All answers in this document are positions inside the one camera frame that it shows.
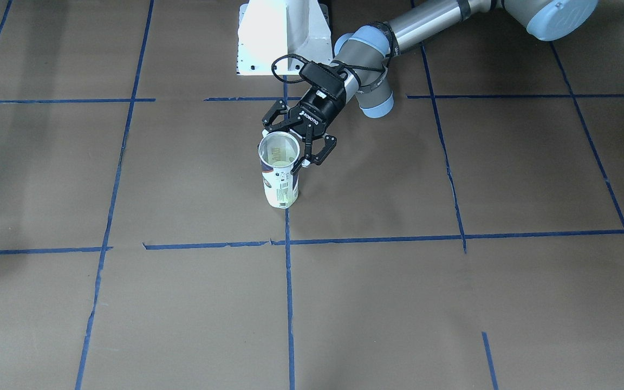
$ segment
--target cylindrical container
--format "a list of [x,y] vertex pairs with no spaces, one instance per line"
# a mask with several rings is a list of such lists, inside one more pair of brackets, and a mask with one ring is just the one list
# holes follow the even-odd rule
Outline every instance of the cylindrical container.
[[273,207],[287,209],[297,199],[297,175],[291,171],[299,157],[297,139],[282,131],[268,133],[259,144],[264,193]]

